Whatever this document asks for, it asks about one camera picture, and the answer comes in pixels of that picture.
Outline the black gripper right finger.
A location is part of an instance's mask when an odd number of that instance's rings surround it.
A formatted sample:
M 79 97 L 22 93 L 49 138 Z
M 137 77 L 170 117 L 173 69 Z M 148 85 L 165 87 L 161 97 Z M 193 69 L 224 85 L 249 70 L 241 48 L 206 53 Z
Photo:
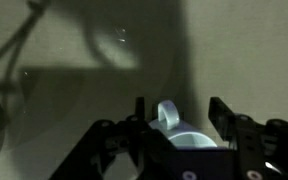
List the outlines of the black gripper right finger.
M 288 122 L 273 118 L 260 124 L 234 113 L 219 97 L 211 97 L 208 118 L 229 149 L 236 152 L 241 175 L 257 171 L 263 180 L 288 180 Z

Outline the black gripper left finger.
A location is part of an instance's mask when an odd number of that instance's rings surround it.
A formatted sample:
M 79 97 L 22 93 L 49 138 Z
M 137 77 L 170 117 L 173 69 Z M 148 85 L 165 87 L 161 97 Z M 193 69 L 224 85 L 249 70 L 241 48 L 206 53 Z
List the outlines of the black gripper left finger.
M 104 180 L 116 156 L 127 153 L 138 180 L 175 180 L 166 155 L 175 146 L 145 121 L 145 99 L 137 97 L 135 112 L 125 120 L 97 120 L 68 153 L 49 180 Z

